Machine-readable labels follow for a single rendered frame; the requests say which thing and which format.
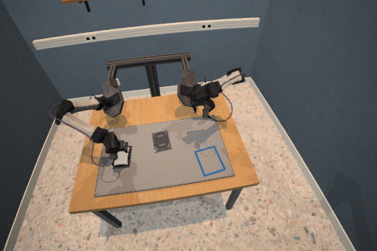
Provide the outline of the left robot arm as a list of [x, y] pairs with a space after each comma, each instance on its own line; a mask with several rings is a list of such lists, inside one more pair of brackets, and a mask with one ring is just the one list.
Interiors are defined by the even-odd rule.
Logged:
[[[235, 68], [227, 72], [227, 74], [213, 82], [196, 84], [193, 87], [188, 87], [180, 85], [180, 94], [185, 96], [190, 96], [193, 102], [197, 102], [203, 97], [216, 98], [219, 93], [231, 84], [243, 83], [245, 78], [241, 77], [240, 72], [242, 72], [241, 67]], [[229, 77], [227, 77], [230, 75]], [[222, 80], [223, 79], [223, 80]], [[223, 85], [222, 85], [223, 84]], [[221, 87], [222, 86], [222, 87]]]

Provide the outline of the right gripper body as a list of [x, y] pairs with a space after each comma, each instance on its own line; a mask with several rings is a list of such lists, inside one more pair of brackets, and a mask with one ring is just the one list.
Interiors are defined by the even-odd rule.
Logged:
[[[118, 144], [119, 144], [119, 148], [120, 148], [120, 151], [127, 151], [127, 148], [128, 148], [128, 144], [125, 144], [124, 145], [124, 140], [118, 140]], [[116, 158], [116, 154], [114, 153], [110, 153], [109, 152], [109, 155], [110, 155], [110, 158]]]

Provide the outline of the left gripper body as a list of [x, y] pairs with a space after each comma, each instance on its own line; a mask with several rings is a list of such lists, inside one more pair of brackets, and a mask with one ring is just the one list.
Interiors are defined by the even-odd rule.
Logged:
[[209, 97], [206, 97], [206, 98], [203, 97], [202, 99], [198, 100], [197, 102], [192, 101], [192, 105], [196, 106], [196, 107], [204, 106], [204, 109], [203, 109], [203, 115], [204, 116], [209, 116], [210, 108], [215, 107], [214, 102]]

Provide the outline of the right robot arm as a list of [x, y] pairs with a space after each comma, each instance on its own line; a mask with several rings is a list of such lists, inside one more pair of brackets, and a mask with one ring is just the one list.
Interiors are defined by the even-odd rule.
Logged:
[[[56, 119], [55, 124], [63, 124], [69, 126], [74, 130], [81, 132], [87, 138], [91, 137], [95, 143], [104, 143], [106, 152], [110, 152], [113, 154], [115, 153], [115, 159], [118, 159], [117, 152], [120, 151], [120, 148], [115, 132], [109, 132], [104, 128], [100, 129], [100, 127], [89, 125], [88, 123], [85, 123], [84, 121], [78, 119], [76, 116], [72, 114], [87, 110], [100, 111], [102, 108], [103, 111], [106, 111], [107, 109], [114, 106], [120, 101], [121, 99], [119, 93], [115, 93], [114, 95], [108, 98], [105, 98], [105, 96], [103, 96], [91, 99], [89, 101], [73, 102], [64, 99], [61, 101], [60, 107], [56, 112], [56, 118], [60, 119], [61, 121], [58, 121]], [[89, 140], [91, 139], [89, 138]]]

